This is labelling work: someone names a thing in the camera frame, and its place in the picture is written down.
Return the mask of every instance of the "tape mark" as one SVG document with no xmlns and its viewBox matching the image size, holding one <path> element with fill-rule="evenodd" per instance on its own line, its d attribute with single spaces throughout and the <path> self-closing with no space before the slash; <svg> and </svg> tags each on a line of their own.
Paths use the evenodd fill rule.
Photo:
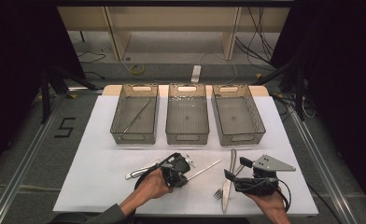
<svg viewBox="0 0 366 224">
<path fill-rule="evenodd" d="M 54 138 L 66 138 L 66 137 L 70 137 L 70 133 L 73 131 L 73 127 L 64 127 L 63 124 L 64 124 L 64 122 L 66 120 L 74 120 L 74 119 L 76 119 L 76 118 L 63 118 L 62 119 L 62 123 L 61 123 L 61 125 L 59 127 L 59 130 L 69 130 L 69 133 L 66 134 L 66 135 L 59 135 L 59 134 L 57 134 L 57 135 L 54 135 Z"/>
</svg>

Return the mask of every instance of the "white paper sheet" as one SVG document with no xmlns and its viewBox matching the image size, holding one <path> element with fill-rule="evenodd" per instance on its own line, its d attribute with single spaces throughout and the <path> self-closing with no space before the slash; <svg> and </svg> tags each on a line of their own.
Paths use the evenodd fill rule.
<svg viewBox="0 0 366 224">
<path fill-rule="evenodd" d="M 161 97 L 158 117 L 157 141 L 155 145 L 117 145 L 110 127 L 119 97 L 99 96 L 91 113 L 77 155 L 62 191 L 55 204 L 56 212 L 103 212 L 114 203 L 121 203 L 134 189 L 136 179 L 125 180 L 125 175 L 156 158 L 165 158 L 174 152 L 189 153 L 197 164 L 186 176 L 202 170 L 214 161 L 221 162 L 208 171 L 194 177 L 181 189 L 151 200 L 138 208 L 137 215 L 146 216 L 223 216 L 221 200 L 213 198 L 215 191 L 225 181 L 224 169 L 228 169 L 231 148 L 237 149 L 238 157 L 250 160 L 268 154 L 296 167 L 295 172 L 278 172 L 280 179 L 290 188 L 291 215 L 313 216 L 317 208 L 306 187 L 303 174 L 294 156 L 281 119 L 271 97 L 254 97 L 264 123 L 266 134 L 258 145 L 222 147 L 218 141 L 215 118 L 208 99 L 210 134 L 205 146 L 169 146 L 166 143 L 165 122 L 167 98 Z M 251 169 L 245 168 L 239 176 L 250 177 Z M 288 190 L 280 184 L 288 197 Z M 242 193 L 233 189 L 226 216 L 250 216 L 261 214 L 261 210 Z"/>
</svg>

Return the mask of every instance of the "human hand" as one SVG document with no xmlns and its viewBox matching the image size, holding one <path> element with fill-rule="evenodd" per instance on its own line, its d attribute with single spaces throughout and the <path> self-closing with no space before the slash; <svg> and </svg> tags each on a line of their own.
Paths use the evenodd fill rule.
<svg viewBox="0 0 366 224">
<path fill-rule="evenodd" d="M 283 199 L 276 191 L 272 195 L 263 197 L 252 194 L 245 195 L 252 199 L 261 209 L 262 213 L 273 223 L 290 223 Z"/>
<path fill-rule="evenodd" d="M 174 188 L 166 185 L 162 170 L 158 168 L 146 176 L 135 191 L 139 191 L 138 194 L 147 202 L 150 199 L 158 199 L 164 194 L 172 193 Z"/>
<path fill-rule="evenodd" d="M 134 209 L 149 200 L 160 198 L 164 194 L 172 193 L 173 190 L 166 185 L 162 177 L 162 170 L 158 168 L 142 180 L 137 189 L 120 204 L 120 209 L 125 216 L 128 216 Z"/>
</svg>

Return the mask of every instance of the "transparent storage tray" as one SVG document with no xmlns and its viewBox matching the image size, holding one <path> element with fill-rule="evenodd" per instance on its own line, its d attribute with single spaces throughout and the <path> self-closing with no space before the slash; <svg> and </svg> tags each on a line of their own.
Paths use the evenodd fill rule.
<svg viewBox="0 0 366 224">
<path fill-rule="evenodd" d="M 248 86 L 213 86 L 212 106 L 222 146 L 258 144 L 264 136 L 265 128 Z"/>
<path fill-rule="evenodd" d="M 165 132 L 168 145 L 206 145 L 209 120 L 205 85 L 169 85 Z"/>
<path fill-rule="evenodd" d="M 110 132 L 117 144 L 155 144 L 159 90 L 157 84 L 126 84 Z"/>
</svg>

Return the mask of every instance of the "sleeve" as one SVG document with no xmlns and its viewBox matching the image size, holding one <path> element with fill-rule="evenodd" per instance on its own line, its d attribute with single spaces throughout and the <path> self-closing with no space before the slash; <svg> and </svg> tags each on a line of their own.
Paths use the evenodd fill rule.
<svg viewBox="0 0 366 224">
<path fill-rule="evenodd" d="M 97 217 L 94 217 L 86 222 L 86 224 L 125 224 L 130 223 L 130 221 L 134 218 L 133 211 L 129 216 L 125 216 L 119 205 L 114 204 L 109 207 L 104 213 L 100 214 Z"/>
</svg>

